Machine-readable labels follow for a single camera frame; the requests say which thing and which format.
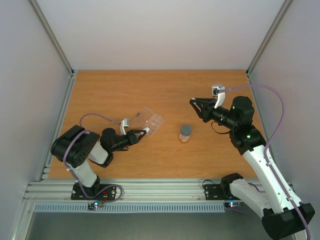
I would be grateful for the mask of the clear plastic pill organizer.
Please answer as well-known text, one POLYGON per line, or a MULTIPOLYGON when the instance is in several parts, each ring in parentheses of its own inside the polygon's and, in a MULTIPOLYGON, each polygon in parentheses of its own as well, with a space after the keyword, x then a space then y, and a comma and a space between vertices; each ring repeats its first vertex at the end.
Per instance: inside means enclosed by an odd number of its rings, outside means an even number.
POLYGON ((153 136, 163 122, 164 118, 161 115, 154 113, 145 106, 131 120, 131 126, 133 129, 140 130, 148 128, 147 135, 153 136))

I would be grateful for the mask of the orange pill bottle grey cap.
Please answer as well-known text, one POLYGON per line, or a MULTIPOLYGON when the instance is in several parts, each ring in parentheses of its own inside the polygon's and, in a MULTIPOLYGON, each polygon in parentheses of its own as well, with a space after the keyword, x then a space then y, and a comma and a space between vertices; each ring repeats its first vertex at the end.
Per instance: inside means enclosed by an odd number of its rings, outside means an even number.
POLYGON ((189 139, 190 139, 191 133, 192 133, 192 128, 191 128, 189 125, 187 125, 187 124, 183 125, 183 126, 180 128, 179 140, 180 140, 182 143, 188 142, 189 139))

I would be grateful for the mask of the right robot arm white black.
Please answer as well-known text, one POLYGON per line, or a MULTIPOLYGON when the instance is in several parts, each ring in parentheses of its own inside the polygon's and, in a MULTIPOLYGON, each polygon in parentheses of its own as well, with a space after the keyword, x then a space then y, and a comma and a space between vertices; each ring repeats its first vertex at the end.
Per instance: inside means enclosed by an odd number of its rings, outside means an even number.
POLYGON ((280 173, 264 137, 253 125, 252 101, 237 96, 230 109, 215 98, 192 98, 189 103, 203 122, 214 121, 229 130, 232 145, 252 167, 265 191, 260 193, 238 173, 232 173, 221 179, 221 194, 236 197, 250 207, 273 240, 306 231, 315 210, 302 202, 280 173))

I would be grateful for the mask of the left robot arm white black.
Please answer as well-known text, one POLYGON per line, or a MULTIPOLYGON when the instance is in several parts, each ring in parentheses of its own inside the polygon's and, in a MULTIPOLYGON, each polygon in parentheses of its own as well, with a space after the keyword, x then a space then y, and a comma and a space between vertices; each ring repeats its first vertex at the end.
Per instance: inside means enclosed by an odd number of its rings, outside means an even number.
POLYGON ((102 184, 93 172, 89 162, 102 168, 110 165, 114 152, 126 151, 137 144, 150 129, 133 129, 118 135, 113 128, 106 128, 102 135, 74 125, 57 138, 50 153, 62 162, 75 179, 72 187, 72 200, 100 200, 114 202, 119 186, 102 184))

